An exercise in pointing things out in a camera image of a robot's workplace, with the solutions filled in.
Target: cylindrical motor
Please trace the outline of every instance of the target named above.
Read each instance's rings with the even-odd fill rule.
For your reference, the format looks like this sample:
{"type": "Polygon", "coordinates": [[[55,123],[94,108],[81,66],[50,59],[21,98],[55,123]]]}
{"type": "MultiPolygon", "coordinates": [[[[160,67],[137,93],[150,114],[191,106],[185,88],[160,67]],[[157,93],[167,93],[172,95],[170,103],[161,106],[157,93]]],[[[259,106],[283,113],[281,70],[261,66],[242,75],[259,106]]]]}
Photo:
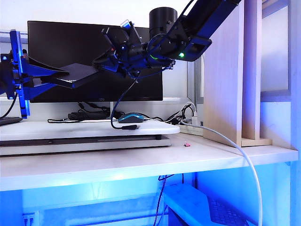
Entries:
{"type": "Polygon", "coordinates": [[[155,8],[150,12],[150,39],[157,34],[166,34],[167,25],[178,18],[177,11],[170,7],[155,8]]]}

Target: white cable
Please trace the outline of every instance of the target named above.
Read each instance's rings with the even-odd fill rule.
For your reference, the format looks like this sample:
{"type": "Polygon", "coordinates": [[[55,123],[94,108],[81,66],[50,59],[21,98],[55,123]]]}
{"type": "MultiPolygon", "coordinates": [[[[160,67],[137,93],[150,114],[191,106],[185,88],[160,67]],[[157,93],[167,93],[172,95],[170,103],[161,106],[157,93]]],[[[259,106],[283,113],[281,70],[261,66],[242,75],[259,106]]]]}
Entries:
{"type": "Polygon", "coordinates": [[[167,121],[163,121],[163,122],[170,122],[172,119],[174,119],[175,117],[177,117],[178,116],[178,114],[184,109],[184,107],[186,106],[186,105],[188,105],[188,104],[191,104],[193,107],[194,107],[194,114],[196,115],[197,114],[197,108],[196,108],[196,106],[194,105],[194,103],[192,103],[192,102],[187,102],[179,111],[178,111],[178,113],[176,114],[176,115],[174,115],[174,117],[172,117],[170,120],[167,120],[167,121]]]}
{"type": "Polygon", "coordinates": [[[202,129],[206,129],[208,131],[211,131],[219,136],[221,136],[222,138],[224,138],[225,140],[227,140],[230,144],[232,144],[234,147],[236,147],[244,156],[244,158],[246,159],[246,161],[248,162],[249,166],[252,169],[252,173],[256,182],[256,188],[257,188],[257,196],[258,196],[258,205],[259,205],[259,210],[258,210],[258,226],[262,226],[262,195],[261,195],[261,188],[260,188],[260,184],[259,184],[259,179],[258,179],[258,175],[256,173],[255,167],[251,161],[251,159],[249,158],[249,156],[245,153],[245,151],[238,146],[237,144],[235,144],[232,140],[230,140],[229,138],[227,138],[225,135],[215,131],[214,129],[210,129],[207,128],[205,126],[194,126],[188,123],[183,122],[183,120],[181,120],[181,123],[183,123],[186,126],[192,126],[192,127],[196,127],[196,128],[202,128],[202,129]]]}

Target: electrical outlet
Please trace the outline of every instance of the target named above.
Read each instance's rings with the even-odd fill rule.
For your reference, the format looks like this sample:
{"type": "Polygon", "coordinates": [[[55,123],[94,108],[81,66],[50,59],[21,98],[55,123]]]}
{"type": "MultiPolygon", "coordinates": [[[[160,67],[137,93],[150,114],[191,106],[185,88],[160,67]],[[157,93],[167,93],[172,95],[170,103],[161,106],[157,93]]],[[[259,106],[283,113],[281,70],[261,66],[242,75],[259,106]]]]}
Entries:
{"type": "Polygon", "coordinates": [[[39,226],[39,213],[24,213],[24,226],[39,226]]]}

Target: wooden shelf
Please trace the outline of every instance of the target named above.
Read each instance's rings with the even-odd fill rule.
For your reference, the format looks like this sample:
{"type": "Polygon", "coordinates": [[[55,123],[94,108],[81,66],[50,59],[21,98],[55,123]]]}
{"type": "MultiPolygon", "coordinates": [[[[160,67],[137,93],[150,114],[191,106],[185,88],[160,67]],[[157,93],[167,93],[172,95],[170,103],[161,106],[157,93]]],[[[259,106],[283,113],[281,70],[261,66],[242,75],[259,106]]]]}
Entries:
{"type": "MultiPolygon", "coordinates": [[[[233,147],[199,136],[168,135],[170,147],[0,158],[0,190],[66,186],[247,166],[233,147]]],[[[245,147],[255,165],[298,160],[298,151],[245,147]]]]}

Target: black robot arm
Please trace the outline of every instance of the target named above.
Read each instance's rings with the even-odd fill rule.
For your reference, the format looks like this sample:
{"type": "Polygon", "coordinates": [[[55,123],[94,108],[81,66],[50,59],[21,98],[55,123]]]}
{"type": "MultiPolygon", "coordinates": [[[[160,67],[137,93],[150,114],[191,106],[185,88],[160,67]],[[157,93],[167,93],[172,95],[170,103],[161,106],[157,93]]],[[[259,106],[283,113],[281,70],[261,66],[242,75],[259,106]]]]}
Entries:
{"type": "Polygon", "coordinates": [[[121,28],[127,41],[118,42],[103,30],[111,49],[94,61],[98,69],[110,70],[135,78],[143,68],[172,69],[175,60],[195,61],[211,45],[209,39],[241,0],[197,0],[188,15],[186,9],[177,18],[173,8],[161,7],[150,12],[150,41],[141,43],[132,22],[121,28]]]}

